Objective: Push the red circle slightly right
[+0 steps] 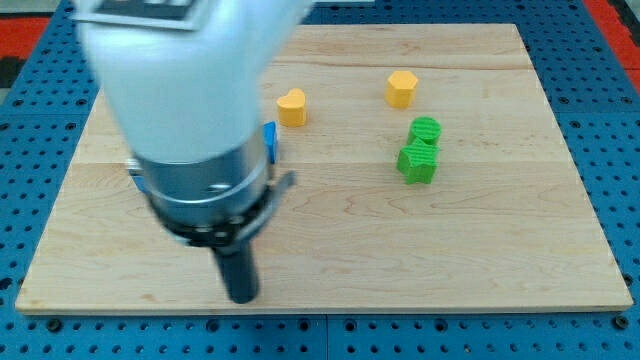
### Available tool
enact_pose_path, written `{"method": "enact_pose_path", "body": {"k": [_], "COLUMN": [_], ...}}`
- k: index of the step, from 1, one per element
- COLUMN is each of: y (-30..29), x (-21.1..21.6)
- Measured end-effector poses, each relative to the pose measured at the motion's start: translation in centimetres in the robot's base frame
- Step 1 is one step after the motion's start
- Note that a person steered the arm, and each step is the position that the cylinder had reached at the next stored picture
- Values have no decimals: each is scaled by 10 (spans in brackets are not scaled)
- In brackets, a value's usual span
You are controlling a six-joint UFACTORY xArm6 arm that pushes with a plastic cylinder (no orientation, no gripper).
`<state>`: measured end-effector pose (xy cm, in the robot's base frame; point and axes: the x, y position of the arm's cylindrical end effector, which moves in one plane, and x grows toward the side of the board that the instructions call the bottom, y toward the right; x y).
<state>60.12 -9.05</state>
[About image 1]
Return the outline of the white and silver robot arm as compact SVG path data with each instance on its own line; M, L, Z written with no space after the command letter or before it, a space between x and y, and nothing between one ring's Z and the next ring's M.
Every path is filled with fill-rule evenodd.
M270 180L260 78L308 1L80 1L84 53L156 216L182 242L259 233L291 175Z

